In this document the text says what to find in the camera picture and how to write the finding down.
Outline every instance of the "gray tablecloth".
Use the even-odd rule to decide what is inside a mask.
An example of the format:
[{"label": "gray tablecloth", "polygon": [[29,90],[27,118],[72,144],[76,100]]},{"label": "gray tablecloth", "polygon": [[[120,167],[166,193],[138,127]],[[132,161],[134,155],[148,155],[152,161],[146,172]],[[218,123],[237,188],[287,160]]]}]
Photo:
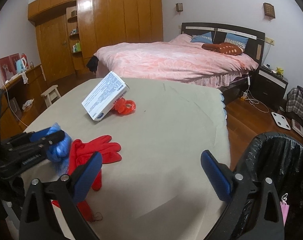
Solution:
[{"label": "gray tablecloth", "polygon": [[[200,165],[209,149],[230,165],[226,119],[220,91],[179,82],[124,78],[134,114],[113,112],[94,122],[81,105],[99,83],[89,80],[44,111],[26,131],[57,122],[72,139],[88,142],[109,134],[120,143],[122,161],[104,164],[102,188],[87,202],[103,220],[91,224],[101,240],[204,239],[217,221],[222,203]],[[58,177],[49,161],[22,174],[27,189],[33,178]],[[65,236],[72,238],[55,207]]]}]

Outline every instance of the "blue gripper pad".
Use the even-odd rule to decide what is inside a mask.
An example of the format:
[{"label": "blue gripper pad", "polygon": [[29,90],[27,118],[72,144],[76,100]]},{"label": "blue gripper pad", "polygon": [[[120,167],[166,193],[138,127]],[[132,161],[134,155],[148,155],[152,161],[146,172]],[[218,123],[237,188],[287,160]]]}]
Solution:
[{"label": "blue gripper pad", "polygon": [[95,152],[94,155],[95,156],[93,158],[88,160],[90,163],[87,163],[87,168],[80,175],[74,185],[74,203],[79,203],[85,200],[90,187],[92,186],[98,172],[101,170],[102,156],[99,152]]},{"label": "blue gripper pad", "polygon": [[231,185],[222,173],[218,166],[218,162],[210,151],[203,151],[200,162],[218,198],[221,201],[229,202],[231,200]]},{"label": "blue gripper pad", "polygon": [[29,140],[30,140],[31,142],[36,142],[36,141],[40,140],[40,138],[45,137],[45,136],[47,135],[49,129],[50,129],[50,127],[49,127],[49,128],[46,128],[46,129],[43,129],[43,130],[40,130],[40,131],[38,131],[38,132],[33,133],[33,134],[30,136]]}]

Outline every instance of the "pink tag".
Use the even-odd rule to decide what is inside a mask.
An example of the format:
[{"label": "pink tag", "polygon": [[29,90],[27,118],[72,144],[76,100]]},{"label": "pink tag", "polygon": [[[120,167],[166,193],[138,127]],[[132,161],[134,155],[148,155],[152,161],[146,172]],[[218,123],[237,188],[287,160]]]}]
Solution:
[{"label": "pink tag", "polygon": [[286,220],[287,220],[287,216],[288,216],[288,211],[289,211],[289,205],[287,205],[287,203],[286,203],[287,196],[288,196],[287,193],[285,195],[283,195],[282,201],[280,202],[280,208],[281,208],[281,212],[283,214],[284,226],[285,226],[285,223],[286,223]]}]

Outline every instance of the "plaid bag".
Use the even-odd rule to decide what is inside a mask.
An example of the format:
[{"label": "plaid bag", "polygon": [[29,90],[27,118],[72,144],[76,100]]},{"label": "plaid bag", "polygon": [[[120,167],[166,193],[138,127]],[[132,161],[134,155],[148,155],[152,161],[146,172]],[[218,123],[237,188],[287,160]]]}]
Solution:
[{"label": "plaid bag", "polygon": [[303,90],[293,88],[287,94],[286,112],[294,112],[303,120]]}]

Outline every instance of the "yellow plush toy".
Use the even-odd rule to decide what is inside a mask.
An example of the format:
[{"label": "yellow plush toy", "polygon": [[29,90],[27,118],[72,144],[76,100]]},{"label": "yellow plush toy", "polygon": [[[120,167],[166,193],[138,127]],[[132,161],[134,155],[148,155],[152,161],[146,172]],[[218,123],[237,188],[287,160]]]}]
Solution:
[{"label": "yellow plush toy", "polygon": [[278,67],[277,69],[276,69],[276,74],[278,75],[278,76],[284,76],[284,70],[282,69],[282,68],[280,68],[280,67]]}]

